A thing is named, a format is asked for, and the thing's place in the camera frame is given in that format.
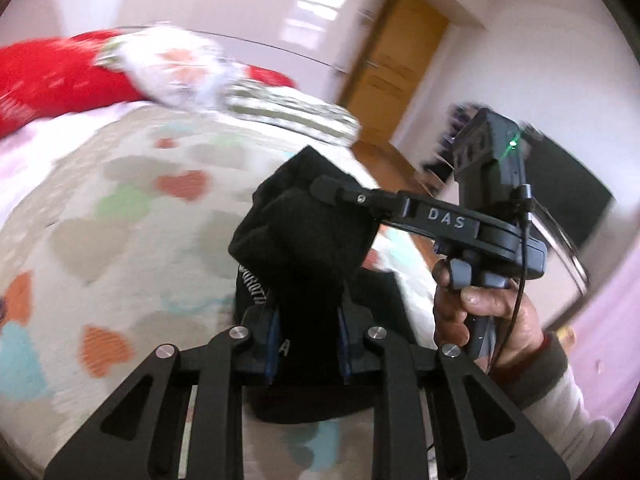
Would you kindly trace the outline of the right forearm white sleeve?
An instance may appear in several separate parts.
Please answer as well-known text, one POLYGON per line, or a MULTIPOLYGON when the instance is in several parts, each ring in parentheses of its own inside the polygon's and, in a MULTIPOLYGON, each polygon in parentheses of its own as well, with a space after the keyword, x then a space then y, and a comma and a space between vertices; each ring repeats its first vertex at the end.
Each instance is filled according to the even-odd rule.
POLYGON ((558 337, 544 335, 538 350, 521 362, 498 367, 491 379, 549 442, 573 479, 597 458, 615 426, 593 417, 558 337))

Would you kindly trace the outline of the right hand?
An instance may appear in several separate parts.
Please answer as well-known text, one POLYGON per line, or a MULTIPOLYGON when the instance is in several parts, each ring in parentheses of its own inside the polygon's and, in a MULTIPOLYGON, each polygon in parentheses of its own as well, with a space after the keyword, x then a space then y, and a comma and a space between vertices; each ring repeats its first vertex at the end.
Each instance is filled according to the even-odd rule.
POLYGON ((434 266, 437 284, 434 299, 436 344, 465 346, 470 340, 464 322, 470 316, 493 318, 496 323, 497 347, 491 367, 507 368, 524 362, 544 344, 537 311, 526 295, 516 307, 518 286, 507 289, 465 287, 460 292, 449 288, 449 271, 445 260, 434 266))

